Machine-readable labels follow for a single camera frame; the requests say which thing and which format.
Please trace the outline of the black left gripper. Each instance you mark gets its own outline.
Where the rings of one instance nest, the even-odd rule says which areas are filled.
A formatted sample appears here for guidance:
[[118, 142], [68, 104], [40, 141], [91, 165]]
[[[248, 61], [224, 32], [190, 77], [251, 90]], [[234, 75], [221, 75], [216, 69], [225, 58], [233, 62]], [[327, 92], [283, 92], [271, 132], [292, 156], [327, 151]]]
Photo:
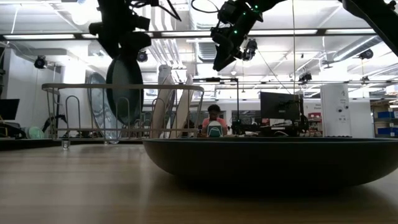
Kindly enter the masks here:
[[149, 25], [150, 19], [136, 14], [103, 14], [101, 22], [89, 25], [89, 32], [111, 58], [120, 54], [137, 57], [138, 51], [151, 45], [151, 37], [136, 29], [148, 30]]

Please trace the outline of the black flat panel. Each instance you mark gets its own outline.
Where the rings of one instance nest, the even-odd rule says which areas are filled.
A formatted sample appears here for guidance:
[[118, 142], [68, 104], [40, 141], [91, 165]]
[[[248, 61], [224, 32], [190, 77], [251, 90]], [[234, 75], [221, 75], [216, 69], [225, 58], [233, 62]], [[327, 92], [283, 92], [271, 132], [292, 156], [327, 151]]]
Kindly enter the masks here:
[[15, 120], [20, 99], [1, 99], [0, 117], [3, 120]]

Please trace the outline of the person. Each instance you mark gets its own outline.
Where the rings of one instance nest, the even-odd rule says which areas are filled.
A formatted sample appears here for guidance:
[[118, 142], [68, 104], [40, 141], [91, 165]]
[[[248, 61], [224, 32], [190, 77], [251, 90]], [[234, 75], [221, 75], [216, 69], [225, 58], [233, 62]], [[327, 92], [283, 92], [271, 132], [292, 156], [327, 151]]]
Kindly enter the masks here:
[[223, 118], [220, 118], [219, 115], [221, 113], [221, 109], [218, 105], [210, 105], [208, 107], [208, 117], [205, 118], [202, 122], [202, 130], [201, 135], [203, 137], [207, 136], [208, 126], [211, 122], [216, 121], [221, 125], [222, 135], [226, 135], [228, 132], [226, 121]]

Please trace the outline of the light blue patterned plate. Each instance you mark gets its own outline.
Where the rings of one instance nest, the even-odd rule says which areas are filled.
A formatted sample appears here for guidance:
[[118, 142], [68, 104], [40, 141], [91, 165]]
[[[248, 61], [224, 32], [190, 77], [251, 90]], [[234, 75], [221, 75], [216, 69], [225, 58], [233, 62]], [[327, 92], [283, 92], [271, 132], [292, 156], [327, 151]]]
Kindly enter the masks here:
[[117, 144], [124, 125], [113, 115], [107, 99], [106, 89], [88, 88], [87, 93], [95, 127], [99, 129], [98, 132], [108, 143]]

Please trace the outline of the wire dish rack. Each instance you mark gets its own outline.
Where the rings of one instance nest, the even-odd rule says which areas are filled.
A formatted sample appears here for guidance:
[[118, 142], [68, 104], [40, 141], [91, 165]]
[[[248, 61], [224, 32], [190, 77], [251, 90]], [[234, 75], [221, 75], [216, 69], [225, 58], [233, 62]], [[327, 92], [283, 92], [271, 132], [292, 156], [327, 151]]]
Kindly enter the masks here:
[[88, 99], [88, 88], [131, 88], [143, 89], [144, 100], [140, 112], [140, 118], [133, 125], [124, 125], [121, 129], [119, 141], [158, 139], [150, 138], [152, 111], [154, 109], [153, 101], [157, 98], [158, 90], [161, 88], [175, 89], [175, 100], [170, 114], [170, 119], [163, 133], [159, 138], [170, 139], [170, 132], [175, 119], [177, 106], [180, 101], [182, 91], [193, 90], [192, 102], [190, 103], [190, 112], [188, 113], [185, 129], [182, 129], [182, 135], [179, 138], [189, 138], [196, 136], [199, 132], [198, 123], [191, 122], [191, 113], [199, 113], [202, 102], [195, 102], [193, 97], [196, 94], [203, 95], [204, 89], [195, 85], [124, 85], [117, 86], [113, 84], [63, 84], [63, 83], [45, 83], [42, 90], [47, 94], [47, 106], [50, 122], [50, 137], [53, 140], [63, 141], [65, 150], [70, 147], [70, 140], [99, 140], [104, 144], [110, 144], [102, 138], [95, 127], [93, 115], [91, 114], [90, 103]]

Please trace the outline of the silver ceiling duct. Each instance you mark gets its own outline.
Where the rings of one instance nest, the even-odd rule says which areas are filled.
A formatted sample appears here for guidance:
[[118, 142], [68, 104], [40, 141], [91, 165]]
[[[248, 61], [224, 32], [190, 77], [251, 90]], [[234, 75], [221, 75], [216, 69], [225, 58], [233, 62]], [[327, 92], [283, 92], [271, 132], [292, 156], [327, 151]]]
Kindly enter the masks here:
[[329, 65], [344, 61], [370, 49], [371, 47], [374, 47], [377, 44], [380, 44], [381, 42], [382, 39], [378, 35], [361, 37], [335, 53], [329, 54], [326, 57], [326, 60], [322, 60], [321, 64]]

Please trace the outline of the long ceiling light rail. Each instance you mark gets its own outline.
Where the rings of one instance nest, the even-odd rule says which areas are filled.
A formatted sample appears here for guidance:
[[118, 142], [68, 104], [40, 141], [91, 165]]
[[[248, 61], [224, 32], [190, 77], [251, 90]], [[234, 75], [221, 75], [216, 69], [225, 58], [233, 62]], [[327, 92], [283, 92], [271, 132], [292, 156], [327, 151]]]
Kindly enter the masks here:
[[[202, 39], [210, 37], [209, 30], [172, 30], [147, 31], [153, 39]], [[328, 29], [257, 29], [251, 30], [249, 37], [311, 37], [311, 36], [365, 36], [376, 35], [370, 28], [328, 28]], [[0, 41], [28, 40], [94, 40], [98, 36], [90, 33], [36, 33], [36, 34], [0, 34]]]

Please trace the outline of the storage shelf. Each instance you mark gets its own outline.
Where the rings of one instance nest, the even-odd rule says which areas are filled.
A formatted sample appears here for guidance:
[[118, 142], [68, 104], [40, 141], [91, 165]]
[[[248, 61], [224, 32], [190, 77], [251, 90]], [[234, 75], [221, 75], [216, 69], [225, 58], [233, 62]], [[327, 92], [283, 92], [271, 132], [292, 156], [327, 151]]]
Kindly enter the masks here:
[[371, 115], [373, 118], [374, 137], [375, 138], [398, 138], [398, 136], [389, 136], [378, 134], [378, 128], [398, 128], [398, 119], [382, 119], [377, 117], [380, 111], [398, 111], [398, 100], [376, 100], [371, 102]]

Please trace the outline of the dark green deep bowl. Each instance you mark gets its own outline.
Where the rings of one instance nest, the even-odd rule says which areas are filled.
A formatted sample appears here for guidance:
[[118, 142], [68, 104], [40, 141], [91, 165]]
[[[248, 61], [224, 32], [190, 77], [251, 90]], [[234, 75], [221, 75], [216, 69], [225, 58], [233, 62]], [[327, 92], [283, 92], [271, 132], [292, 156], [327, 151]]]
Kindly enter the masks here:
[[341, 189], [398, 169], [398, 139], [146, 139], [152, 162], [176, 178], [224, 189]]

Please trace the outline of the green glossy shallow bowl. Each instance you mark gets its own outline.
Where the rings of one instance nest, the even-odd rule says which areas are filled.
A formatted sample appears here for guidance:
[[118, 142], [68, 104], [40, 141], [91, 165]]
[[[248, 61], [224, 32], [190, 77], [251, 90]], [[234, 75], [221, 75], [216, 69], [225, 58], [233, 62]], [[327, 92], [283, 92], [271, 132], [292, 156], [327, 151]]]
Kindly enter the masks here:
[[[106, 84], [117, 86], [143, 84], [141, 69], [137, 60], [123, 55], [114, 58], [108, 67]], [[144, 100], [143, 89], [108, 88], [107, 99], [111, 111], [118, 121], [125, 125], [133, 125], [140, 118]]]

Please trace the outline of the black computer monitor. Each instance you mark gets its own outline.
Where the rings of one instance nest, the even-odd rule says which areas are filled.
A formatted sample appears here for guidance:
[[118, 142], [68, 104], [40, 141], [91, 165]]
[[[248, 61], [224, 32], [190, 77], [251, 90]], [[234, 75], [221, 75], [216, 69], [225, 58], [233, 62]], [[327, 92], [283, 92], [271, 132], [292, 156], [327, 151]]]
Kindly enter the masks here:
[[261, 92], [261, 118], [298, 120], [300, 119], [300, 97], [284, 93]]

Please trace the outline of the ceiling air vent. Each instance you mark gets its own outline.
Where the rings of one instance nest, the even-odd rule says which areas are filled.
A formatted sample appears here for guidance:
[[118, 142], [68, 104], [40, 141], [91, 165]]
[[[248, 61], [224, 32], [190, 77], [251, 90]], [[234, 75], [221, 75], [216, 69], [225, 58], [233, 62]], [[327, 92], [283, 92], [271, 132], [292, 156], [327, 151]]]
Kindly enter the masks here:
[[202, 62], [213, 63], [216, 57], [216, 45], [214, 42], [197, 43], [197, 56]]

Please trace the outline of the teal white chair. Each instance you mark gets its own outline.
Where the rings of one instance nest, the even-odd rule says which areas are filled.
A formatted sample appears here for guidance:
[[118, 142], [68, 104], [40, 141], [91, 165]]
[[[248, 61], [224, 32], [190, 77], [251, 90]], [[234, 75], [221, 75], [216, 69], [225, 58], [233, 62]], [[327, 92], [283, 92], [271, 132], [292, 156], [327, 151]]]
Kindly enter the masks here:
[[223, 127], [218, 121], [210, 121], [207, 126], [207, 136], [210, 138], [223, 137]]

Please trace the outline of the red patterned plate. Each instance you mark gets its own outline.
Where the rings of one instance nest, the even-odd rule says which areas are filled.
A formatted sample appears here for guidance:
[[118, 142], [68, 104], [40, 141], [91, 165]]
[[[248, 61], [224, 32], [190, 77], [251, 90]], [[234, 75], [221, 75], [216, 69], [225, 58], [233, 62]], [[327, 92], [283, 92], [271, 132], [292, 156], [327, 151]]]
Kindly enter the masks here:
[[150, 138], [159, 138], [167, 127], [175, 100], [175, 89], [161, 88], [153, 101]]

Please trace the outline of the white column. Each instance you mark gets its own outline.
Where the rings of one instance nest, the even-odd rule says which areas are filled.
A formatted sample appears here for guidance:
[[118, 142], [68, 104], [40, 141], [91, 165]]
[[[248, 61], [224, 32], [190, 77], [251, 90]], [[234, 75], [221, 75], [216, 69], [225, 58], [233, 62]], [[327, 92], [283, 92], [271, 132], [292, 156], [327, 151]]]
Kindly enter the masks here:
[[172, 79], [172, 67], [168, 65], [160, 65], [158, 73], [158, 84], [169, 85], [173, 83]]

